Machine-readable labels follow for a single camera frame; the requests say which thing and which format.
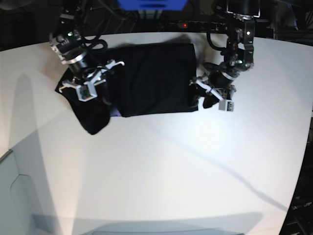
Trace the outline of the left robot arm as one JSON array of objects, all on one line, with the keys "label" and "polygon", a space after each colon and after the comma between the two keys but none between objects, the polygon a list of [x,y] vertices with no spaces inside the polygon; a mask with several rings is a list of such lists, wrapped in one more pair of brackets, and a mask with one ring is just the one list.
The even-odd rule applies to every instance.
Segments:
[{"label": "left robot arm", "polygon": [[[210,47],[224,57],[220,64],[205,62],[202,76],[190,81],[188,104],[196,107],[203,97],[203,107],[211,108],[218,104],[222,111],[232,112],[236,92],[233,82],[240,73],[254,66],[253,40],[255,20],[260,17],[258,0],[215,0],[212,3],[213,14],[210,15],[206,38]],[[218,47],[211,40],[212,24],[215,19],[225,19],[224,30],[227,35],[225,47]]]}]

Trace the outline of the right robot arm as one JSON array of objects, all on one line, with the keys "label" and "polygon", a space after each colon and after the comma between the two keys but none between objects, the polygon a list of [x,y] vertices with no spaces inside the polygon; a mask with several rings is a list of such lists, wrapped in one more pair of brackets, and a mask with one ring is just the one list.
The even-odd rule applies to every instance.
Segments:
[{"label": "right robot arm", "polygon": [[73,78],[62,81],[58,90],[74,89],[79,101],[87,102],[98,97],[96,86],[106,83],[106,74],[113,74],[113,67],[124,66],[123,61],[100,62],[94,55],[95,46],[107,50],[108,44],[99,35],[88,40],[83,35],[87,16],[87,0],[65,0],[56,29],[49,36],[51,49],[62,64],[67,65]]}]

